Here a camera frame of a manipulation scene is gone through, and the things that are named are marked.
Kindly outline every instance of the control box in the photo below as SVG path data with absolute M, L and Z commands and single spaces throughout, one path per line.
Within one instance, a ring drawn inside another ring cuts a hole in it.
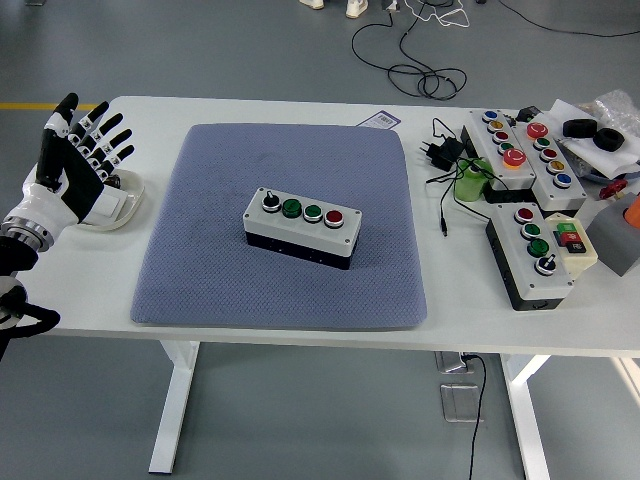
M 362 212 L 260 187 L 243 222 L 249 245 L 348 270 Z
M 575 215 L 587 194 L 546 125 L 517 123 L 512 131 L 536 174 L 531 192 L 540 210 L 545 216 L 552 212 Z
M 598 261 L 598 254 L 580 220 L 554 213 L 546 218 L 546 222 L 556 239 L 562 263 L 573 280 Z
M 573 280 L 535 203 L 495 205 L 486 233 L 514 310 L 550 310 L 571 292 Z
M 499 110 L 471 110 L 462 142 L 469 156 L 486 158 L 497 177 L 484 191 L 489 203 L 535 201 L 545 216 L 574 215 L 587 198 L 542 123 L 511 126 Z
M 470 110 L 461 135 L 469 157 L 483 158 L 493 175 L 485 188 L 489 203 L 523 201 L 536 178 L 506 117 L 498 110 Z

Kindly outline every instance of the button box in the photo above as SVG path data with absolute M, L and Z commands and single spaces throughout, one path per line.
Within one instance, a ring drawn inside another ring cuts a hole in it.
M 261 187 L 243 222 L 249 245 L 347 270 L 362 212 Z

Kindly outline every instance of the gray floor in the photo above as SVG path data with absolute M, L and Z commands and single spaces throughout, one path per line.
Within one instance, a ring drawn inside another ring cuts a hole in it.
M 405 96 L 350 49 L 358 28 L 388 17 L 371 0 L 347 20 L 345 3 L 312 11 L 296 0 L 5 0 L 0 102 L 56 102 L 76 91 L 83 103 L 157 95 L 544 109 L 622 89 L 640 104 L 640 35 L 552 33 L 496 0 L 465 2 L 468 29 L 416 25 L 407 50 L 469 80 L 448 102 Z M 631 0 L 508 3 L 562 29 L 640 28 Z M 358 51 L 404 62 L 396 45 L 412 22 L 407 9 L 394 22 L 363 32 Z M 21 198 L 48 116 L 0 110 L 4 212 Z M 499 362 L 486 359 L 474 478 L 520 479 Z M 432 353 L 213 344 L 198 362 L 176 478 L 466 478 L 472 428 L 444 421 L 439 385 L 449 379 Z M 170 372 L 156 342 L 12 342 L 0 364 L 0 478 L 147 478 Z M 638 477 L 638 406 L 609 360 L 553 358 L 531 391 L 553 479 Z

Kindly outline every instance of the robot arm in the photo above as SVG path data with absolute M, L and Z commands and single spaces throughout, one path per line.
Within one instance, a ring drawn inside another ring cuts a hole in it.
M 70 128 L 77 106 L 78 96 L 70 93 L 54 110 L 44 127 L 38 163 L 23 183 L 24 198 L 0 227 L 0 358 L 9 339 L 43 333 L 60 320 L 57 312 L 27 303 L 17 273 L 32 269 L 38 253 L 51 248 L 62 230 L 86 218 L 104 189 L 103 182 L 134 150 L 128 145 L 115 151 L 131 130 L 105 139 L 122 121 L 121 114 L 91 131 L 107 111 L 107 102 Z M 17 326 L 24 315 L 38 323 Z

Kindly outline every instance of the power plug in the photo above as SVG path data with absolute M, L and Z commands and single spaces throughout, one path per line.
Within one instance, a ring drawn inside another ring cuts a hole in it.
M 460 158 L 463 150 L 464 145 L 462 143 L 453 137 L 447 137 L 442 145 L 431 143 L 426 153 L 431 158 L 431 164 L 434 167 L 448 172 L 451 170 L 451 166 Z

